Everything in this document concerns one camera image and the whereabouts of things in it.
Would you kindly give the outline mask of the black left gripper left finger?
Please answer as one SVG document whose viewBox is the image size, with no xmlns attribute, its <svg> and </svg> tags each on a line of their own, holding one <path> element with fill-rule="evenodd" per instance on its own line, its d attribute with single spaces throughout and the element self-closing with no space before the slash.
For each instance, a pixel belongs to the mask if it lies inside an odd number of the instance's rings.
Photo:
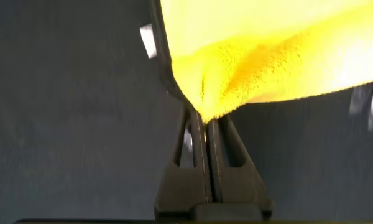
<svg viewBox="0 0 373 224">
<path fill-rule="evenodd" d="M 185 128 L 191 124 L 193 167 L 181 168 L 180 159 Z M 164 170 L 154 203 L 157 220 L 188 220 L 193 208 L 212 201 L 210 168 L 201 116 L 193 108 L 185 109 L 179 120 L 175 148 Z"/>
</svg>

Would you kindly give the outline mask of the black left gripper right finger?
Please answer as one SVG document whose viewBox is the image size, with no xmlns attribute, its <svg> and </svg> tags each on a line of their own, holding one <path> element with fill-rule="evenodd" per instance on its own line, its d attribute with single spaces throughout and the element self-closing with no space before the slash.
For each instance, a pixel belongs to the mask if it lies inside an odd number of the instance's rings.
<svg viewBox="0 0 373 224">
<path fill-rule="evenodd" d="M 271 219 L 273 203 L 229 115 L 207 126 L 213 201 L 248 219 Z"/>
</svg>

